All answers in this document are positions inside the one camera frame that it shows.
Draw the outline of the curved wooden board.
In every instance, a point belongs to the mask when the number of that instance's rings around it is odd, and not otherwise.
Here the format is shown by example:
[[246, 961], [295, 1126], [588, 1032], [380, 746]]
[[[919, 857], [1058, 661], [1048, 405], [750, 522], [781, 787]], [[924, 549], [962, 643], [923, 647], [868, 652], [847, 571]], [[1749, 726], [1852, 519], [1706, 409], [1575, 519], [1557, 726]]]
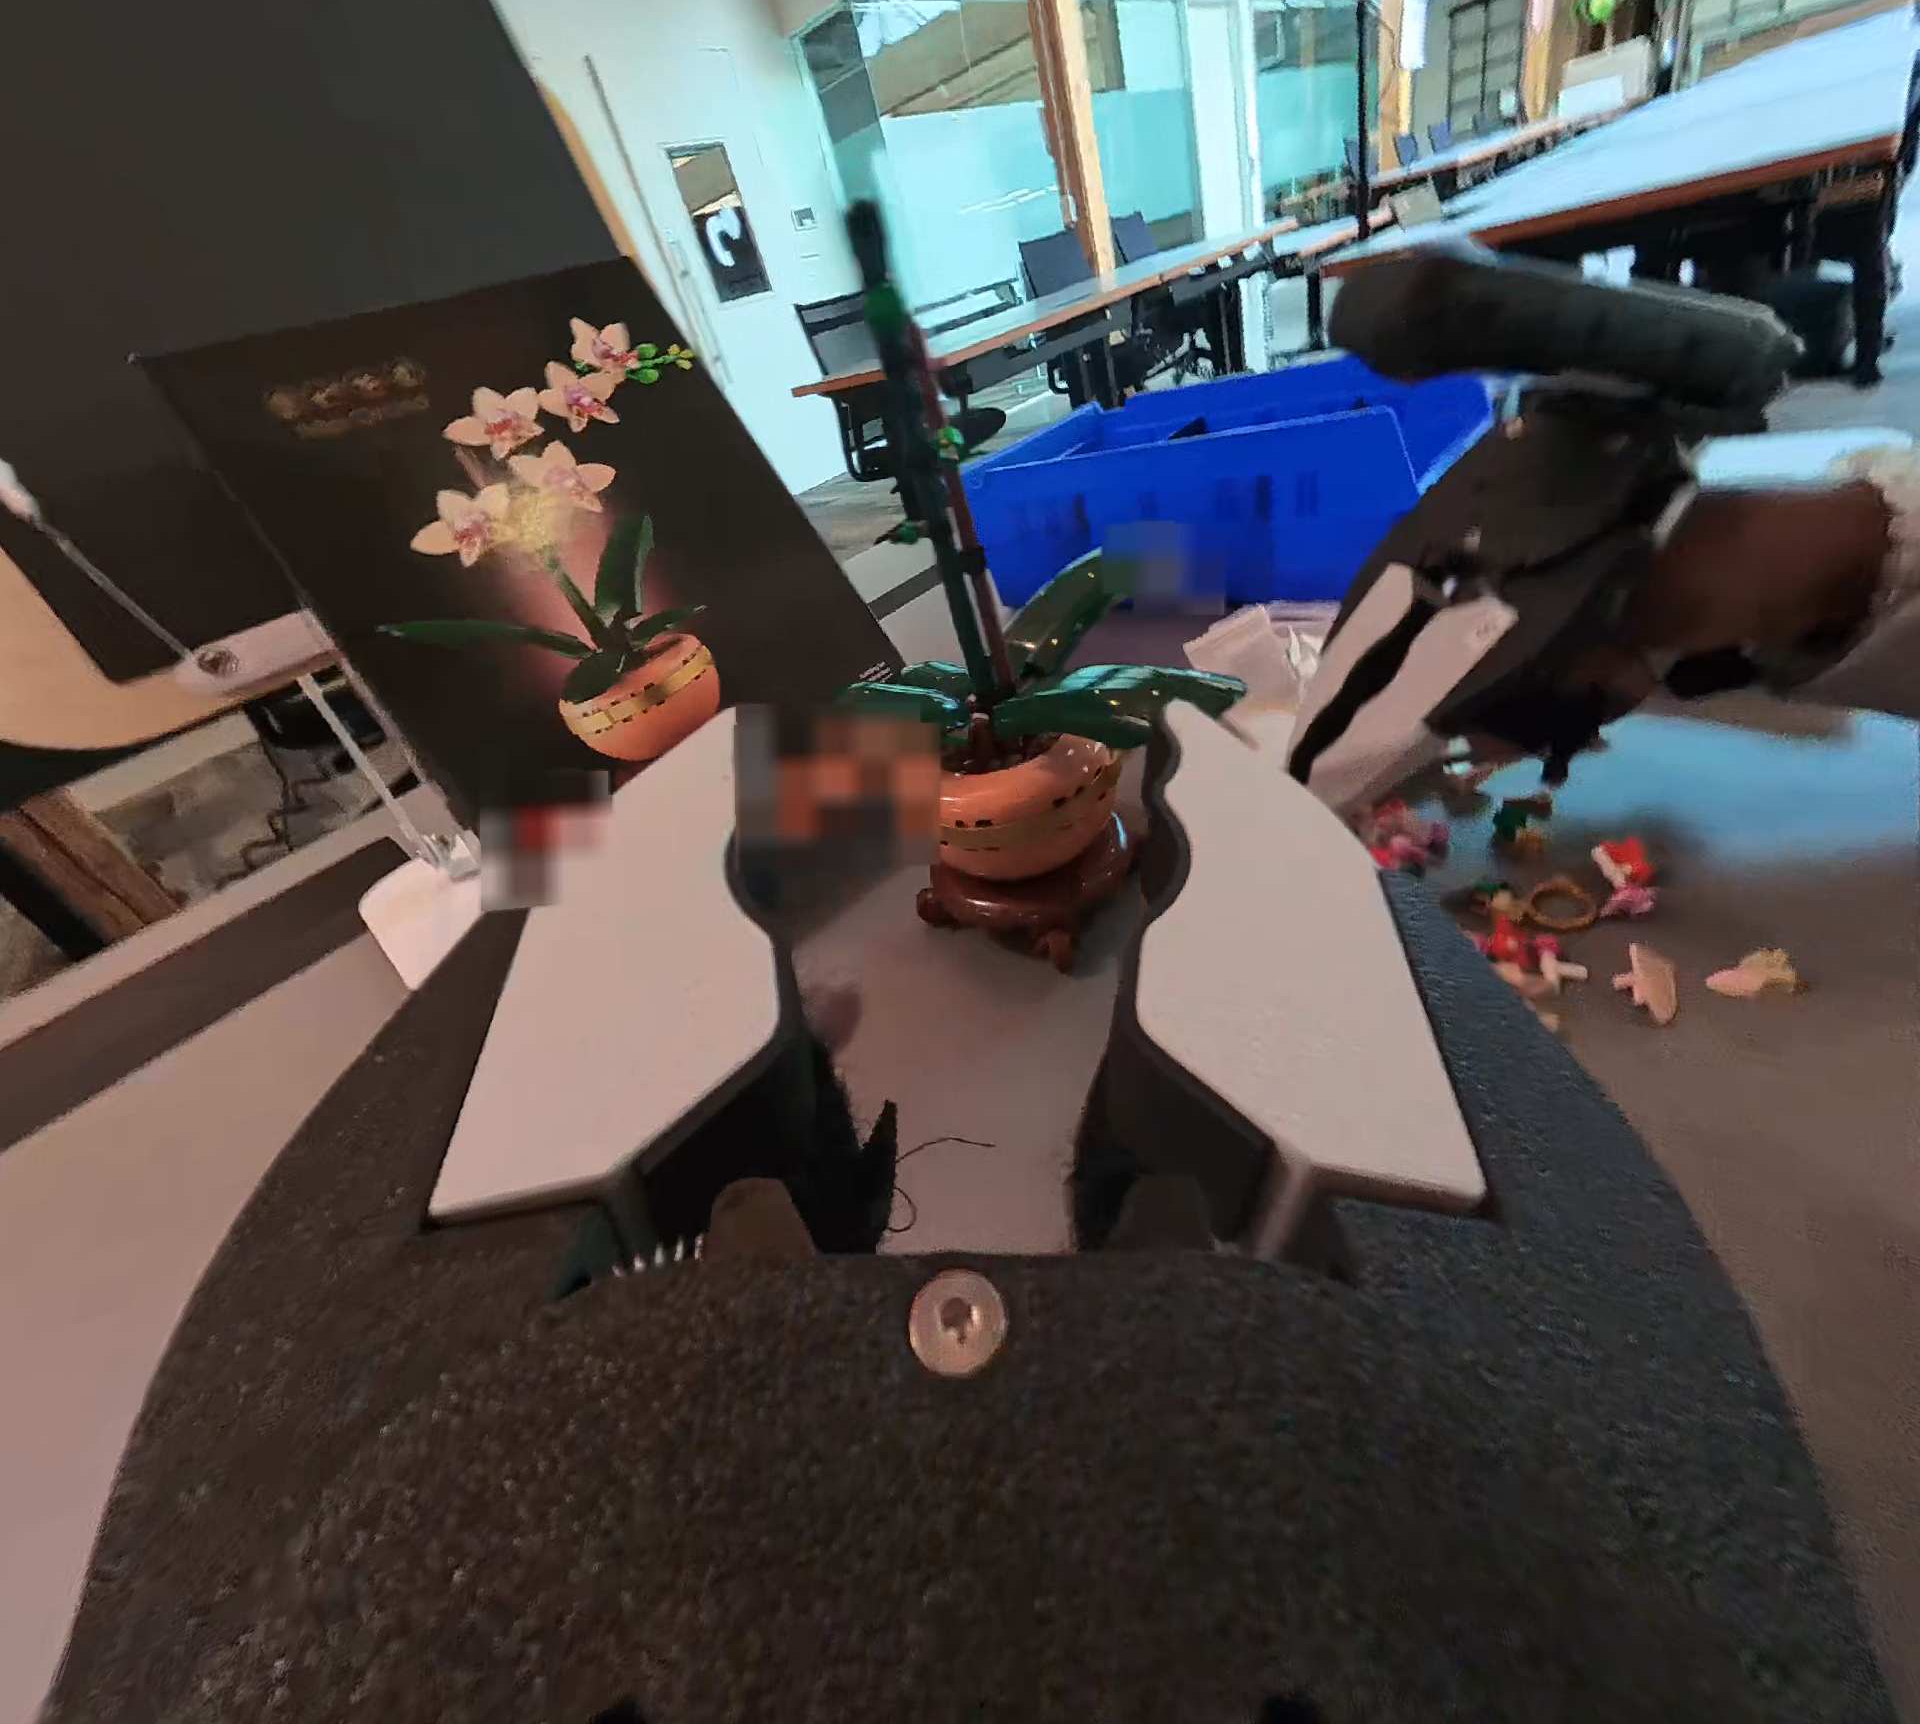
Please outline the curved wooden board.
[[3, 742], [30, 753], [116, 753], [239, 713], [340, 662], [297, 611], [112, 680], [10, 554], [3, 554]]

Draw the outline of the long wooden table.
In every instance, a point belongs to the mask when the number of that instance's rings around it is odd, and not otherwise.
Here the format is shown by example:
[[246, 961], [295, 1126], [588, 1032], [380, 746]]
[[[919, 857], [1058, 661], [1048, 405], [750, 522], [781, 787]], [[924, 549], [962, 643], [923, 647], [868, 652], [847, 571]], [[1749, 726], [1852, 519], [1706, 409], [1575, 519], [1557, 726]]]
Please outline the long wooden table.
[[1296, 216], [1231, 240], [1201, 240], [1154, 258], [1015, 304], [954, 334], [924, 332], [931, 377], [941, 393], [966, 402], [974, 393], [1043, 371], [1115, 332], [1132, 331], [1132, 304], [1157, 295], [1219, 291], [1269, 271], [1304, 224]]
[[1742, 209], [1796, 207], [1893, 173], [1908, 135], [1916, 6], [1790, 41], [1623, 113], [1318, 264], [1347, 278], [1462, 242], [1580, 260]]

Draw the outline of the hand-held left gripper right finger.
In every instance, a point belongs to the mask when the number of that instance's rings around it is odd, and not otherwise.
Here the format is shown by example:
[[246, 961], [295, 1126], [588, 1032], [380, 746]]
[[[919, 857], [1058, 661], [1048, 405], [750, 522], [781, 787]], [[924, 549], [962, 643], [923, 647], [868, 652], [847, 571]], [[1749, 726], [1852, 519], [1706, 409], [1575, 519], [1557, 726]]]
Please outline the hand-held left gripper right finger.
[[1129, 1151], [1198, 1185], [1214, 1231], [1262, 1260], [1304, 1256], [1337, 1201], [1482, 1211], [1476, 1138], [1366, 849], [1195, 707], [1164, 713], [1152, 764]]

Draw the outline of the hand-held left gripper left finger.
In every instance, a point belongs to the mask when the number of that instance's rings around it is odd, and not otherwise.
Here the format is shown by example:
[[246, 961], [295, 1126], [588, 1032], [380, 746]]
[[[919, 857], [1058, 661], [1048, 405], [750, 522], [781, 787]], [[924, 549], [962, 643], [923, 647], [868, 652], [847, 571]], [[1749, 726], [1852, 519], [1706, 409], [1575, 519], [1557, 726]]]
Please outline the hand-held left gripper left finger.
[[740, 711], [640, 771], [524, 922], [426, 1205], [562, 1208], [663, 1163], [800, 1032], [794, 955], [749, 897]]

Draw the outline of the toy brick potted plant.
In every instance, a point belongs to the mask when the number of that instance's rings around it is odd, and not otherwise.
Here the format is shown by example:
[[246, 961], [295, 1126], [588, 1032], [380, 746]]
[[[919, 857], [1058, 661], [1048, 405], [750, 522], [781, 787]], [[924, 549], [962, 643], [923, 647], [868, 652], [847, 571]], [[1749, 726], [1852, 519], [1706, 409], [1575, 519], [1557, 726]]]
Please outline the toy brick potted plant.
[[1071, 561], [1002, 616], [948, 397], [874, 200], [853, 203], [847, 234], [877, 351], [877, 478], [901, 504], [901, 541], [933, 553], [960, 652], [958, 662], [853, 684], [847, 698], [862, 717], [919, 729], [938, 764], [923, 922], [1023, 944], [1069, 973], [1084, 922], [1138, 857], [1121, 812], [1127, 757], [1149, 746], [1170, 707], [1224, 718], [1246, 682], [1189, 667], [1072, 667], [1087, 637], [1134, 596], [1127, 567], [1102, 551]]

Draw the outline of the large blue plastic bin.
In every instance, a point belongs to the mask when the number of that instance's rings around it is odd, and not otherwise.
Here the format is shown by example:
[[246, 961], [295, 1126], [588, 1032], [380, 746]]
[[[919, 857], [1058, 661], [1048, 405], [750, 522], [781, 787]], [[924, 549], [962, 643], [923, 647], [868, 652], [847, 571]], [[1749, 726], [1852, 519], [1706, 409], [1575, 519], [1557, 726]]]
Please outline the large blue plastic bin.
[[1163, 609], [1326, 604], [1420, 497], [1399, 419], [1186, 419], [1147, 436], [1087, 406], [964, 476], [998, 594], [1031, 602], [1088, 554]]

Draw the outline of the white paper bag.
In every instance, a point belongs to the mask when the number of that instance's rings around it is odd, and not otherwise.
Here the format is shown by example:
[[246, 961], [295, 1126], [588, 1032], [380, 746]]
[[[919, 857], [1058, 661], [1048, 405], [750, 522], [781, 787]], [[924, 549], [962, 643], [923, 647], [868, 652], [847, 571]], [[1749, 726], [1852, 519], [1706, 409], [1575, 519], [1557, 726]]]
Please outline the white paper bag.
[[1337, 612], [1333, 602], [1249, 604], [1189, 638], [1182, 652], [1189, 669], [1238, 680], [1245, 709], [1294, 713]]

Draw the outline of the black toy set box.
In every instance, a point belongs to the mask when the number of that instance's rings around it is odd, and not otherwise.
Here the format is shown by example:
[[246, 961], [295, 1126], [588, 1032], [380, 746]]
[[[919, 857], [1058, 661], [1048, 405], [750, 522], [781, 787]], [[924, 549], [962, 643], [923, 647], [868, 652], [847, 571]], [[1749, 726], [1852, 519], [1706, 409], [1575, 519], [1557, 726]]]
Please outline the black toy set box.
[[141, 368], [462, 823], [901, 673], [622, 257]]

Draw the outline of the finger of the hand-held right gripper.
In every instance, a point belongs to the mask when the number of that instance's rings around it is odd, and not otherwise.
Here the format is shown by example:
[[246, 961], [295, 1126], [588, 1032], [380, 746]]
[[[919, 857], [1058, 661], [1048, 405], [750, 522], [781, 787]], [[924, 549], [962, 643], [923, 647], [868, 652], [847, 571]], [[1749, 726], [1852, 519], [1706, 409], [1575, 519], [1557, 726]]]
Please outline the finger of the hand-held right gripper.
[[1333, 778], [1334, 751], [1360, 715], [1394, 684], [1423, 634], [1423, 577], [1389, 562], [1349, 600], [1304, 684], [1290, 737], [1290, 776]]
[[1518, 609], [1493, 594], [1427, 614], [1399, 678], [1339, 742], [1339, 797], [1385, 801], [1440, 762], [1454, 745], [1442, 731], [1449, 705], [1518, 623]]

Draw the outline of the person's right hand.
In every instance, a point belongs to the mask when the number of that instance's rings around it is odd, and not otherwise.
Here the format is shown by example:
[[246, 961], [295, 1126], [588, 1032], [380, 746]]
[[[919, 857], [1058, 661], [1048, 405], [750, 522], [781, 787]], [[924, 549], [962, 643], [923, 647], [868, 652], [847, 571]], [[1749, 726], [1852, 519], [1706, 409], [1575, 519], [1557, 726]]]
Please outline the person's right hand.
[[1895, 508], [1867, 480], [1712, 488], [1652, 561], [1629, 614], [1658, 677], [1732, 665], [1788, 697], [1864, 631], [1895, 554]]

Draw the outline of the pile of small toy bricks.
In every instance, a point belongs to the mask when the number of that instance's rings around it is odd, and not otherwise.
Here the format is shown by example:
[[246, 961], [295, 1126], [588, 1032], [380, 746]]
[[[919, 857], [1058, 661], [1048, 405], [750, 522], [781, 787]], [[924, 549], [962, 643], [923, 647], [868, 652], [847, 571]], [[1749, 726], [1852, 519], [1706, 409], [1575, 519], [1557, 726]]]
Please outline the pile of small toy bricks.
[[[1479, 961], [1557, 1034], [1562, 1025], [1558, 1001], [1593, 983], [1587, 941], [1655, 921], [1664, 891], [1661, 868], [1636, 835], [1620, 832], [1582, 847], [1579, 865], [1569, 860], [1570, 868], [1551, 870], [1554, 795], [1538, 789], [1488, 802], [1491, 776], [1493, 769], [1464, 769], [1442, 782], [1442, 793], [1453, 799], [1449, 811], [1482, 824], [1480, 842], [1493, 868], [1442, 891], [1440, 904]], [[1374, 866], [1390, 878], [1418, 880], [1453, 860], [1453, 819], [1433, 817], [1404, 797], [1356, 807], [1347, 823]], [[1591, 929], [1548, 934], [1529, 925], [1524, 899], [1553, 877], [1572, 877], [1600, 899]], [[1625, 963], [1611, 977], [1611, 990], [1652, 1027], [1672, 1029], [1686, 993], [1681, 968], [1644, 938], [1623, 938], [1623, 947]], [[1723, 1001], [1746, 1002], [1798, 994], [1804, 978], [1788, 951], [1759, 947], [1708, 971], [1696, 987]]]

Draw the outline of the black office chair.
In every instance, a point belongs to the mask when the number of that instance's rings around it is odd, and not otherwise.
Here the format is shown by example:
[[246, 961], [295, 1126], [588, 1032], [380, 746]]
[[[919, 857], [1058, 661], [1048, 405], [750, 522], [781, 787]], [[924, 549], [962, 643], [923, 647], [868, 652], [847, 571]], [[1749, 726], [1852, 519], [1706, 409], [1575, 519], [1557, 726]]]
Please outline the black office chair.
[[[879, 371], [862, 293], [798, 304], [796, 316], [820, 368], [820, 383]], [[992, 405], [974, 406], [966, 388], [948, 387], [943, 394], [952, 406], [962, 459], [973, 459], [998, 442], [1009, 423], [1006, 411]], [[825, 397], [836, 416], [847, 476], [854, 485], [893, 483], [896, 471], [885, 427], [886, 400], [881, 378], [825, 393]]]

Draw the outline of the person's right forearm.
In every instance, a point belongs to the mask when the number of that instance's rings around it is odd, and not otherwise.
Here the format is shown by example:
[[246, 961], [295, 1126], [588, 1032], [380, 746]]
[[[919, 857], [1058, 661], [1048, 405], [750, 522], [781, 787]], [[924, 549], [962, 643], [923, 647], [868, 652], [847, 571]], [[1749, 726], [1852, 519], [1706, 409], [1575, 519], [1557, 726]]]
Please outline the person's right forearm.
[[1795, 695], [1804, 705], [1919, 725], [1919, 448], [1882, 444], [1837, 468], [1881, 500], [1887, 546], [1864, 616]]

